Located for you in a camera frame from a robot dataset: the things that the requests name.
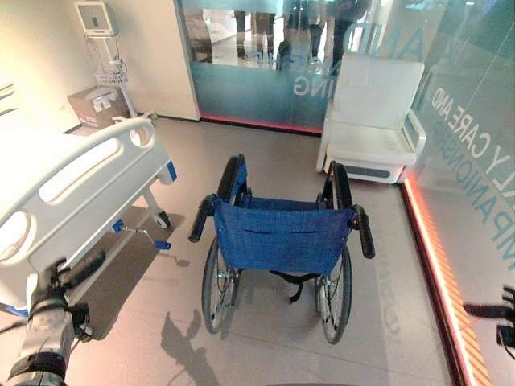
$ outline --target wheelchair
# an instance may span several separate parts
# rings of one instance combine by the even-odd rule
[[[215,334],[224,325],[236,302],[241,272],[263,269],[299,286],[290,303],[299,299],[304,282],[315,281],[315,307],[324,336],[337,344],[352,302],[346,245],[351,230],[359,230],[364,256],[375,256],[369,218],[362,207],[352,204],[344,167],[331,163],[315,202],[253,197],[246,180],[244,156],[231,157],[217,193],[200,203],[188,237],[199,241],[206,218],[214,216],[216,236],[202,281],[208,332]]]

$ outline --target white wall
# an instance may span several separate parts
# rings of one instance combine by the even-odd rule
[[[108,0],[120,33],[120,57],[127,63],[127,90],[136,111],[198,120],[192,78],[181,43],[173,0]],[[73,0],[63,0],[84,55],[84,34]],[[114,39],[110,40],[113,52]],[[97,41],[98,50],[105,52]]]
[[[95,83],[61,0],[0,0],[0,76],[41,127],[80,123],[67,96]]]

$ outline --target red led strip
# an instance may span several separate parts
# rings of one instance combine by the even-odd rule
[[[416,182],[407,178],[404,186],[429,258],[431,271],[436,278],[436,286],[451,328],[452,340],[466,378],[466,385],[492,386],[488,370],[484,366],[476,334],[471,328],[470,319],[463,308],[458,283],[449,265],[431,214]]]
[[[207,115],[204,113],[201,113],[200,116],[203,119],[209,119],[212,121],[220,121],[220,122],[233,122],[241,125],[251,125],[251,126],[261,126],[263,128],[267,129],[282,129],[282,130],[288,130],[293,131],[297,133],[309,133],[309,134],[321,134],[321,129],[312,129],[309,127],[302,127],[302,126],[293,126],[293,125],[284,125],[280,123],[267,123],[267,122],[258,122],[258,121],[251,121],[246,119],[239,119],[239,118],[227,118],[227,117],[217,117],[214,115]]]

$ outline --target wheelchair wheel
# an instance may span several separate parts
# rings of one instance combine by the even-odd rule
[[[218,239],[212,241],[202,279],[202,314],[206,328],[217,333],[236,297],[235,273],[225,266],[218,248]]]
[[[352,268],[347,245],[329,276],[320,277],[315,288],[323,334],[330,344],[337,344],[351,312]]]

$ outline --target white armchair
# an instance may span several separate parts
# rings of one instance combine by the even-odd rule
[[[410,109],[423,69],[419,62],[345,53],[316,170],[336,160],[350,178],[401,183],[426,142]]]

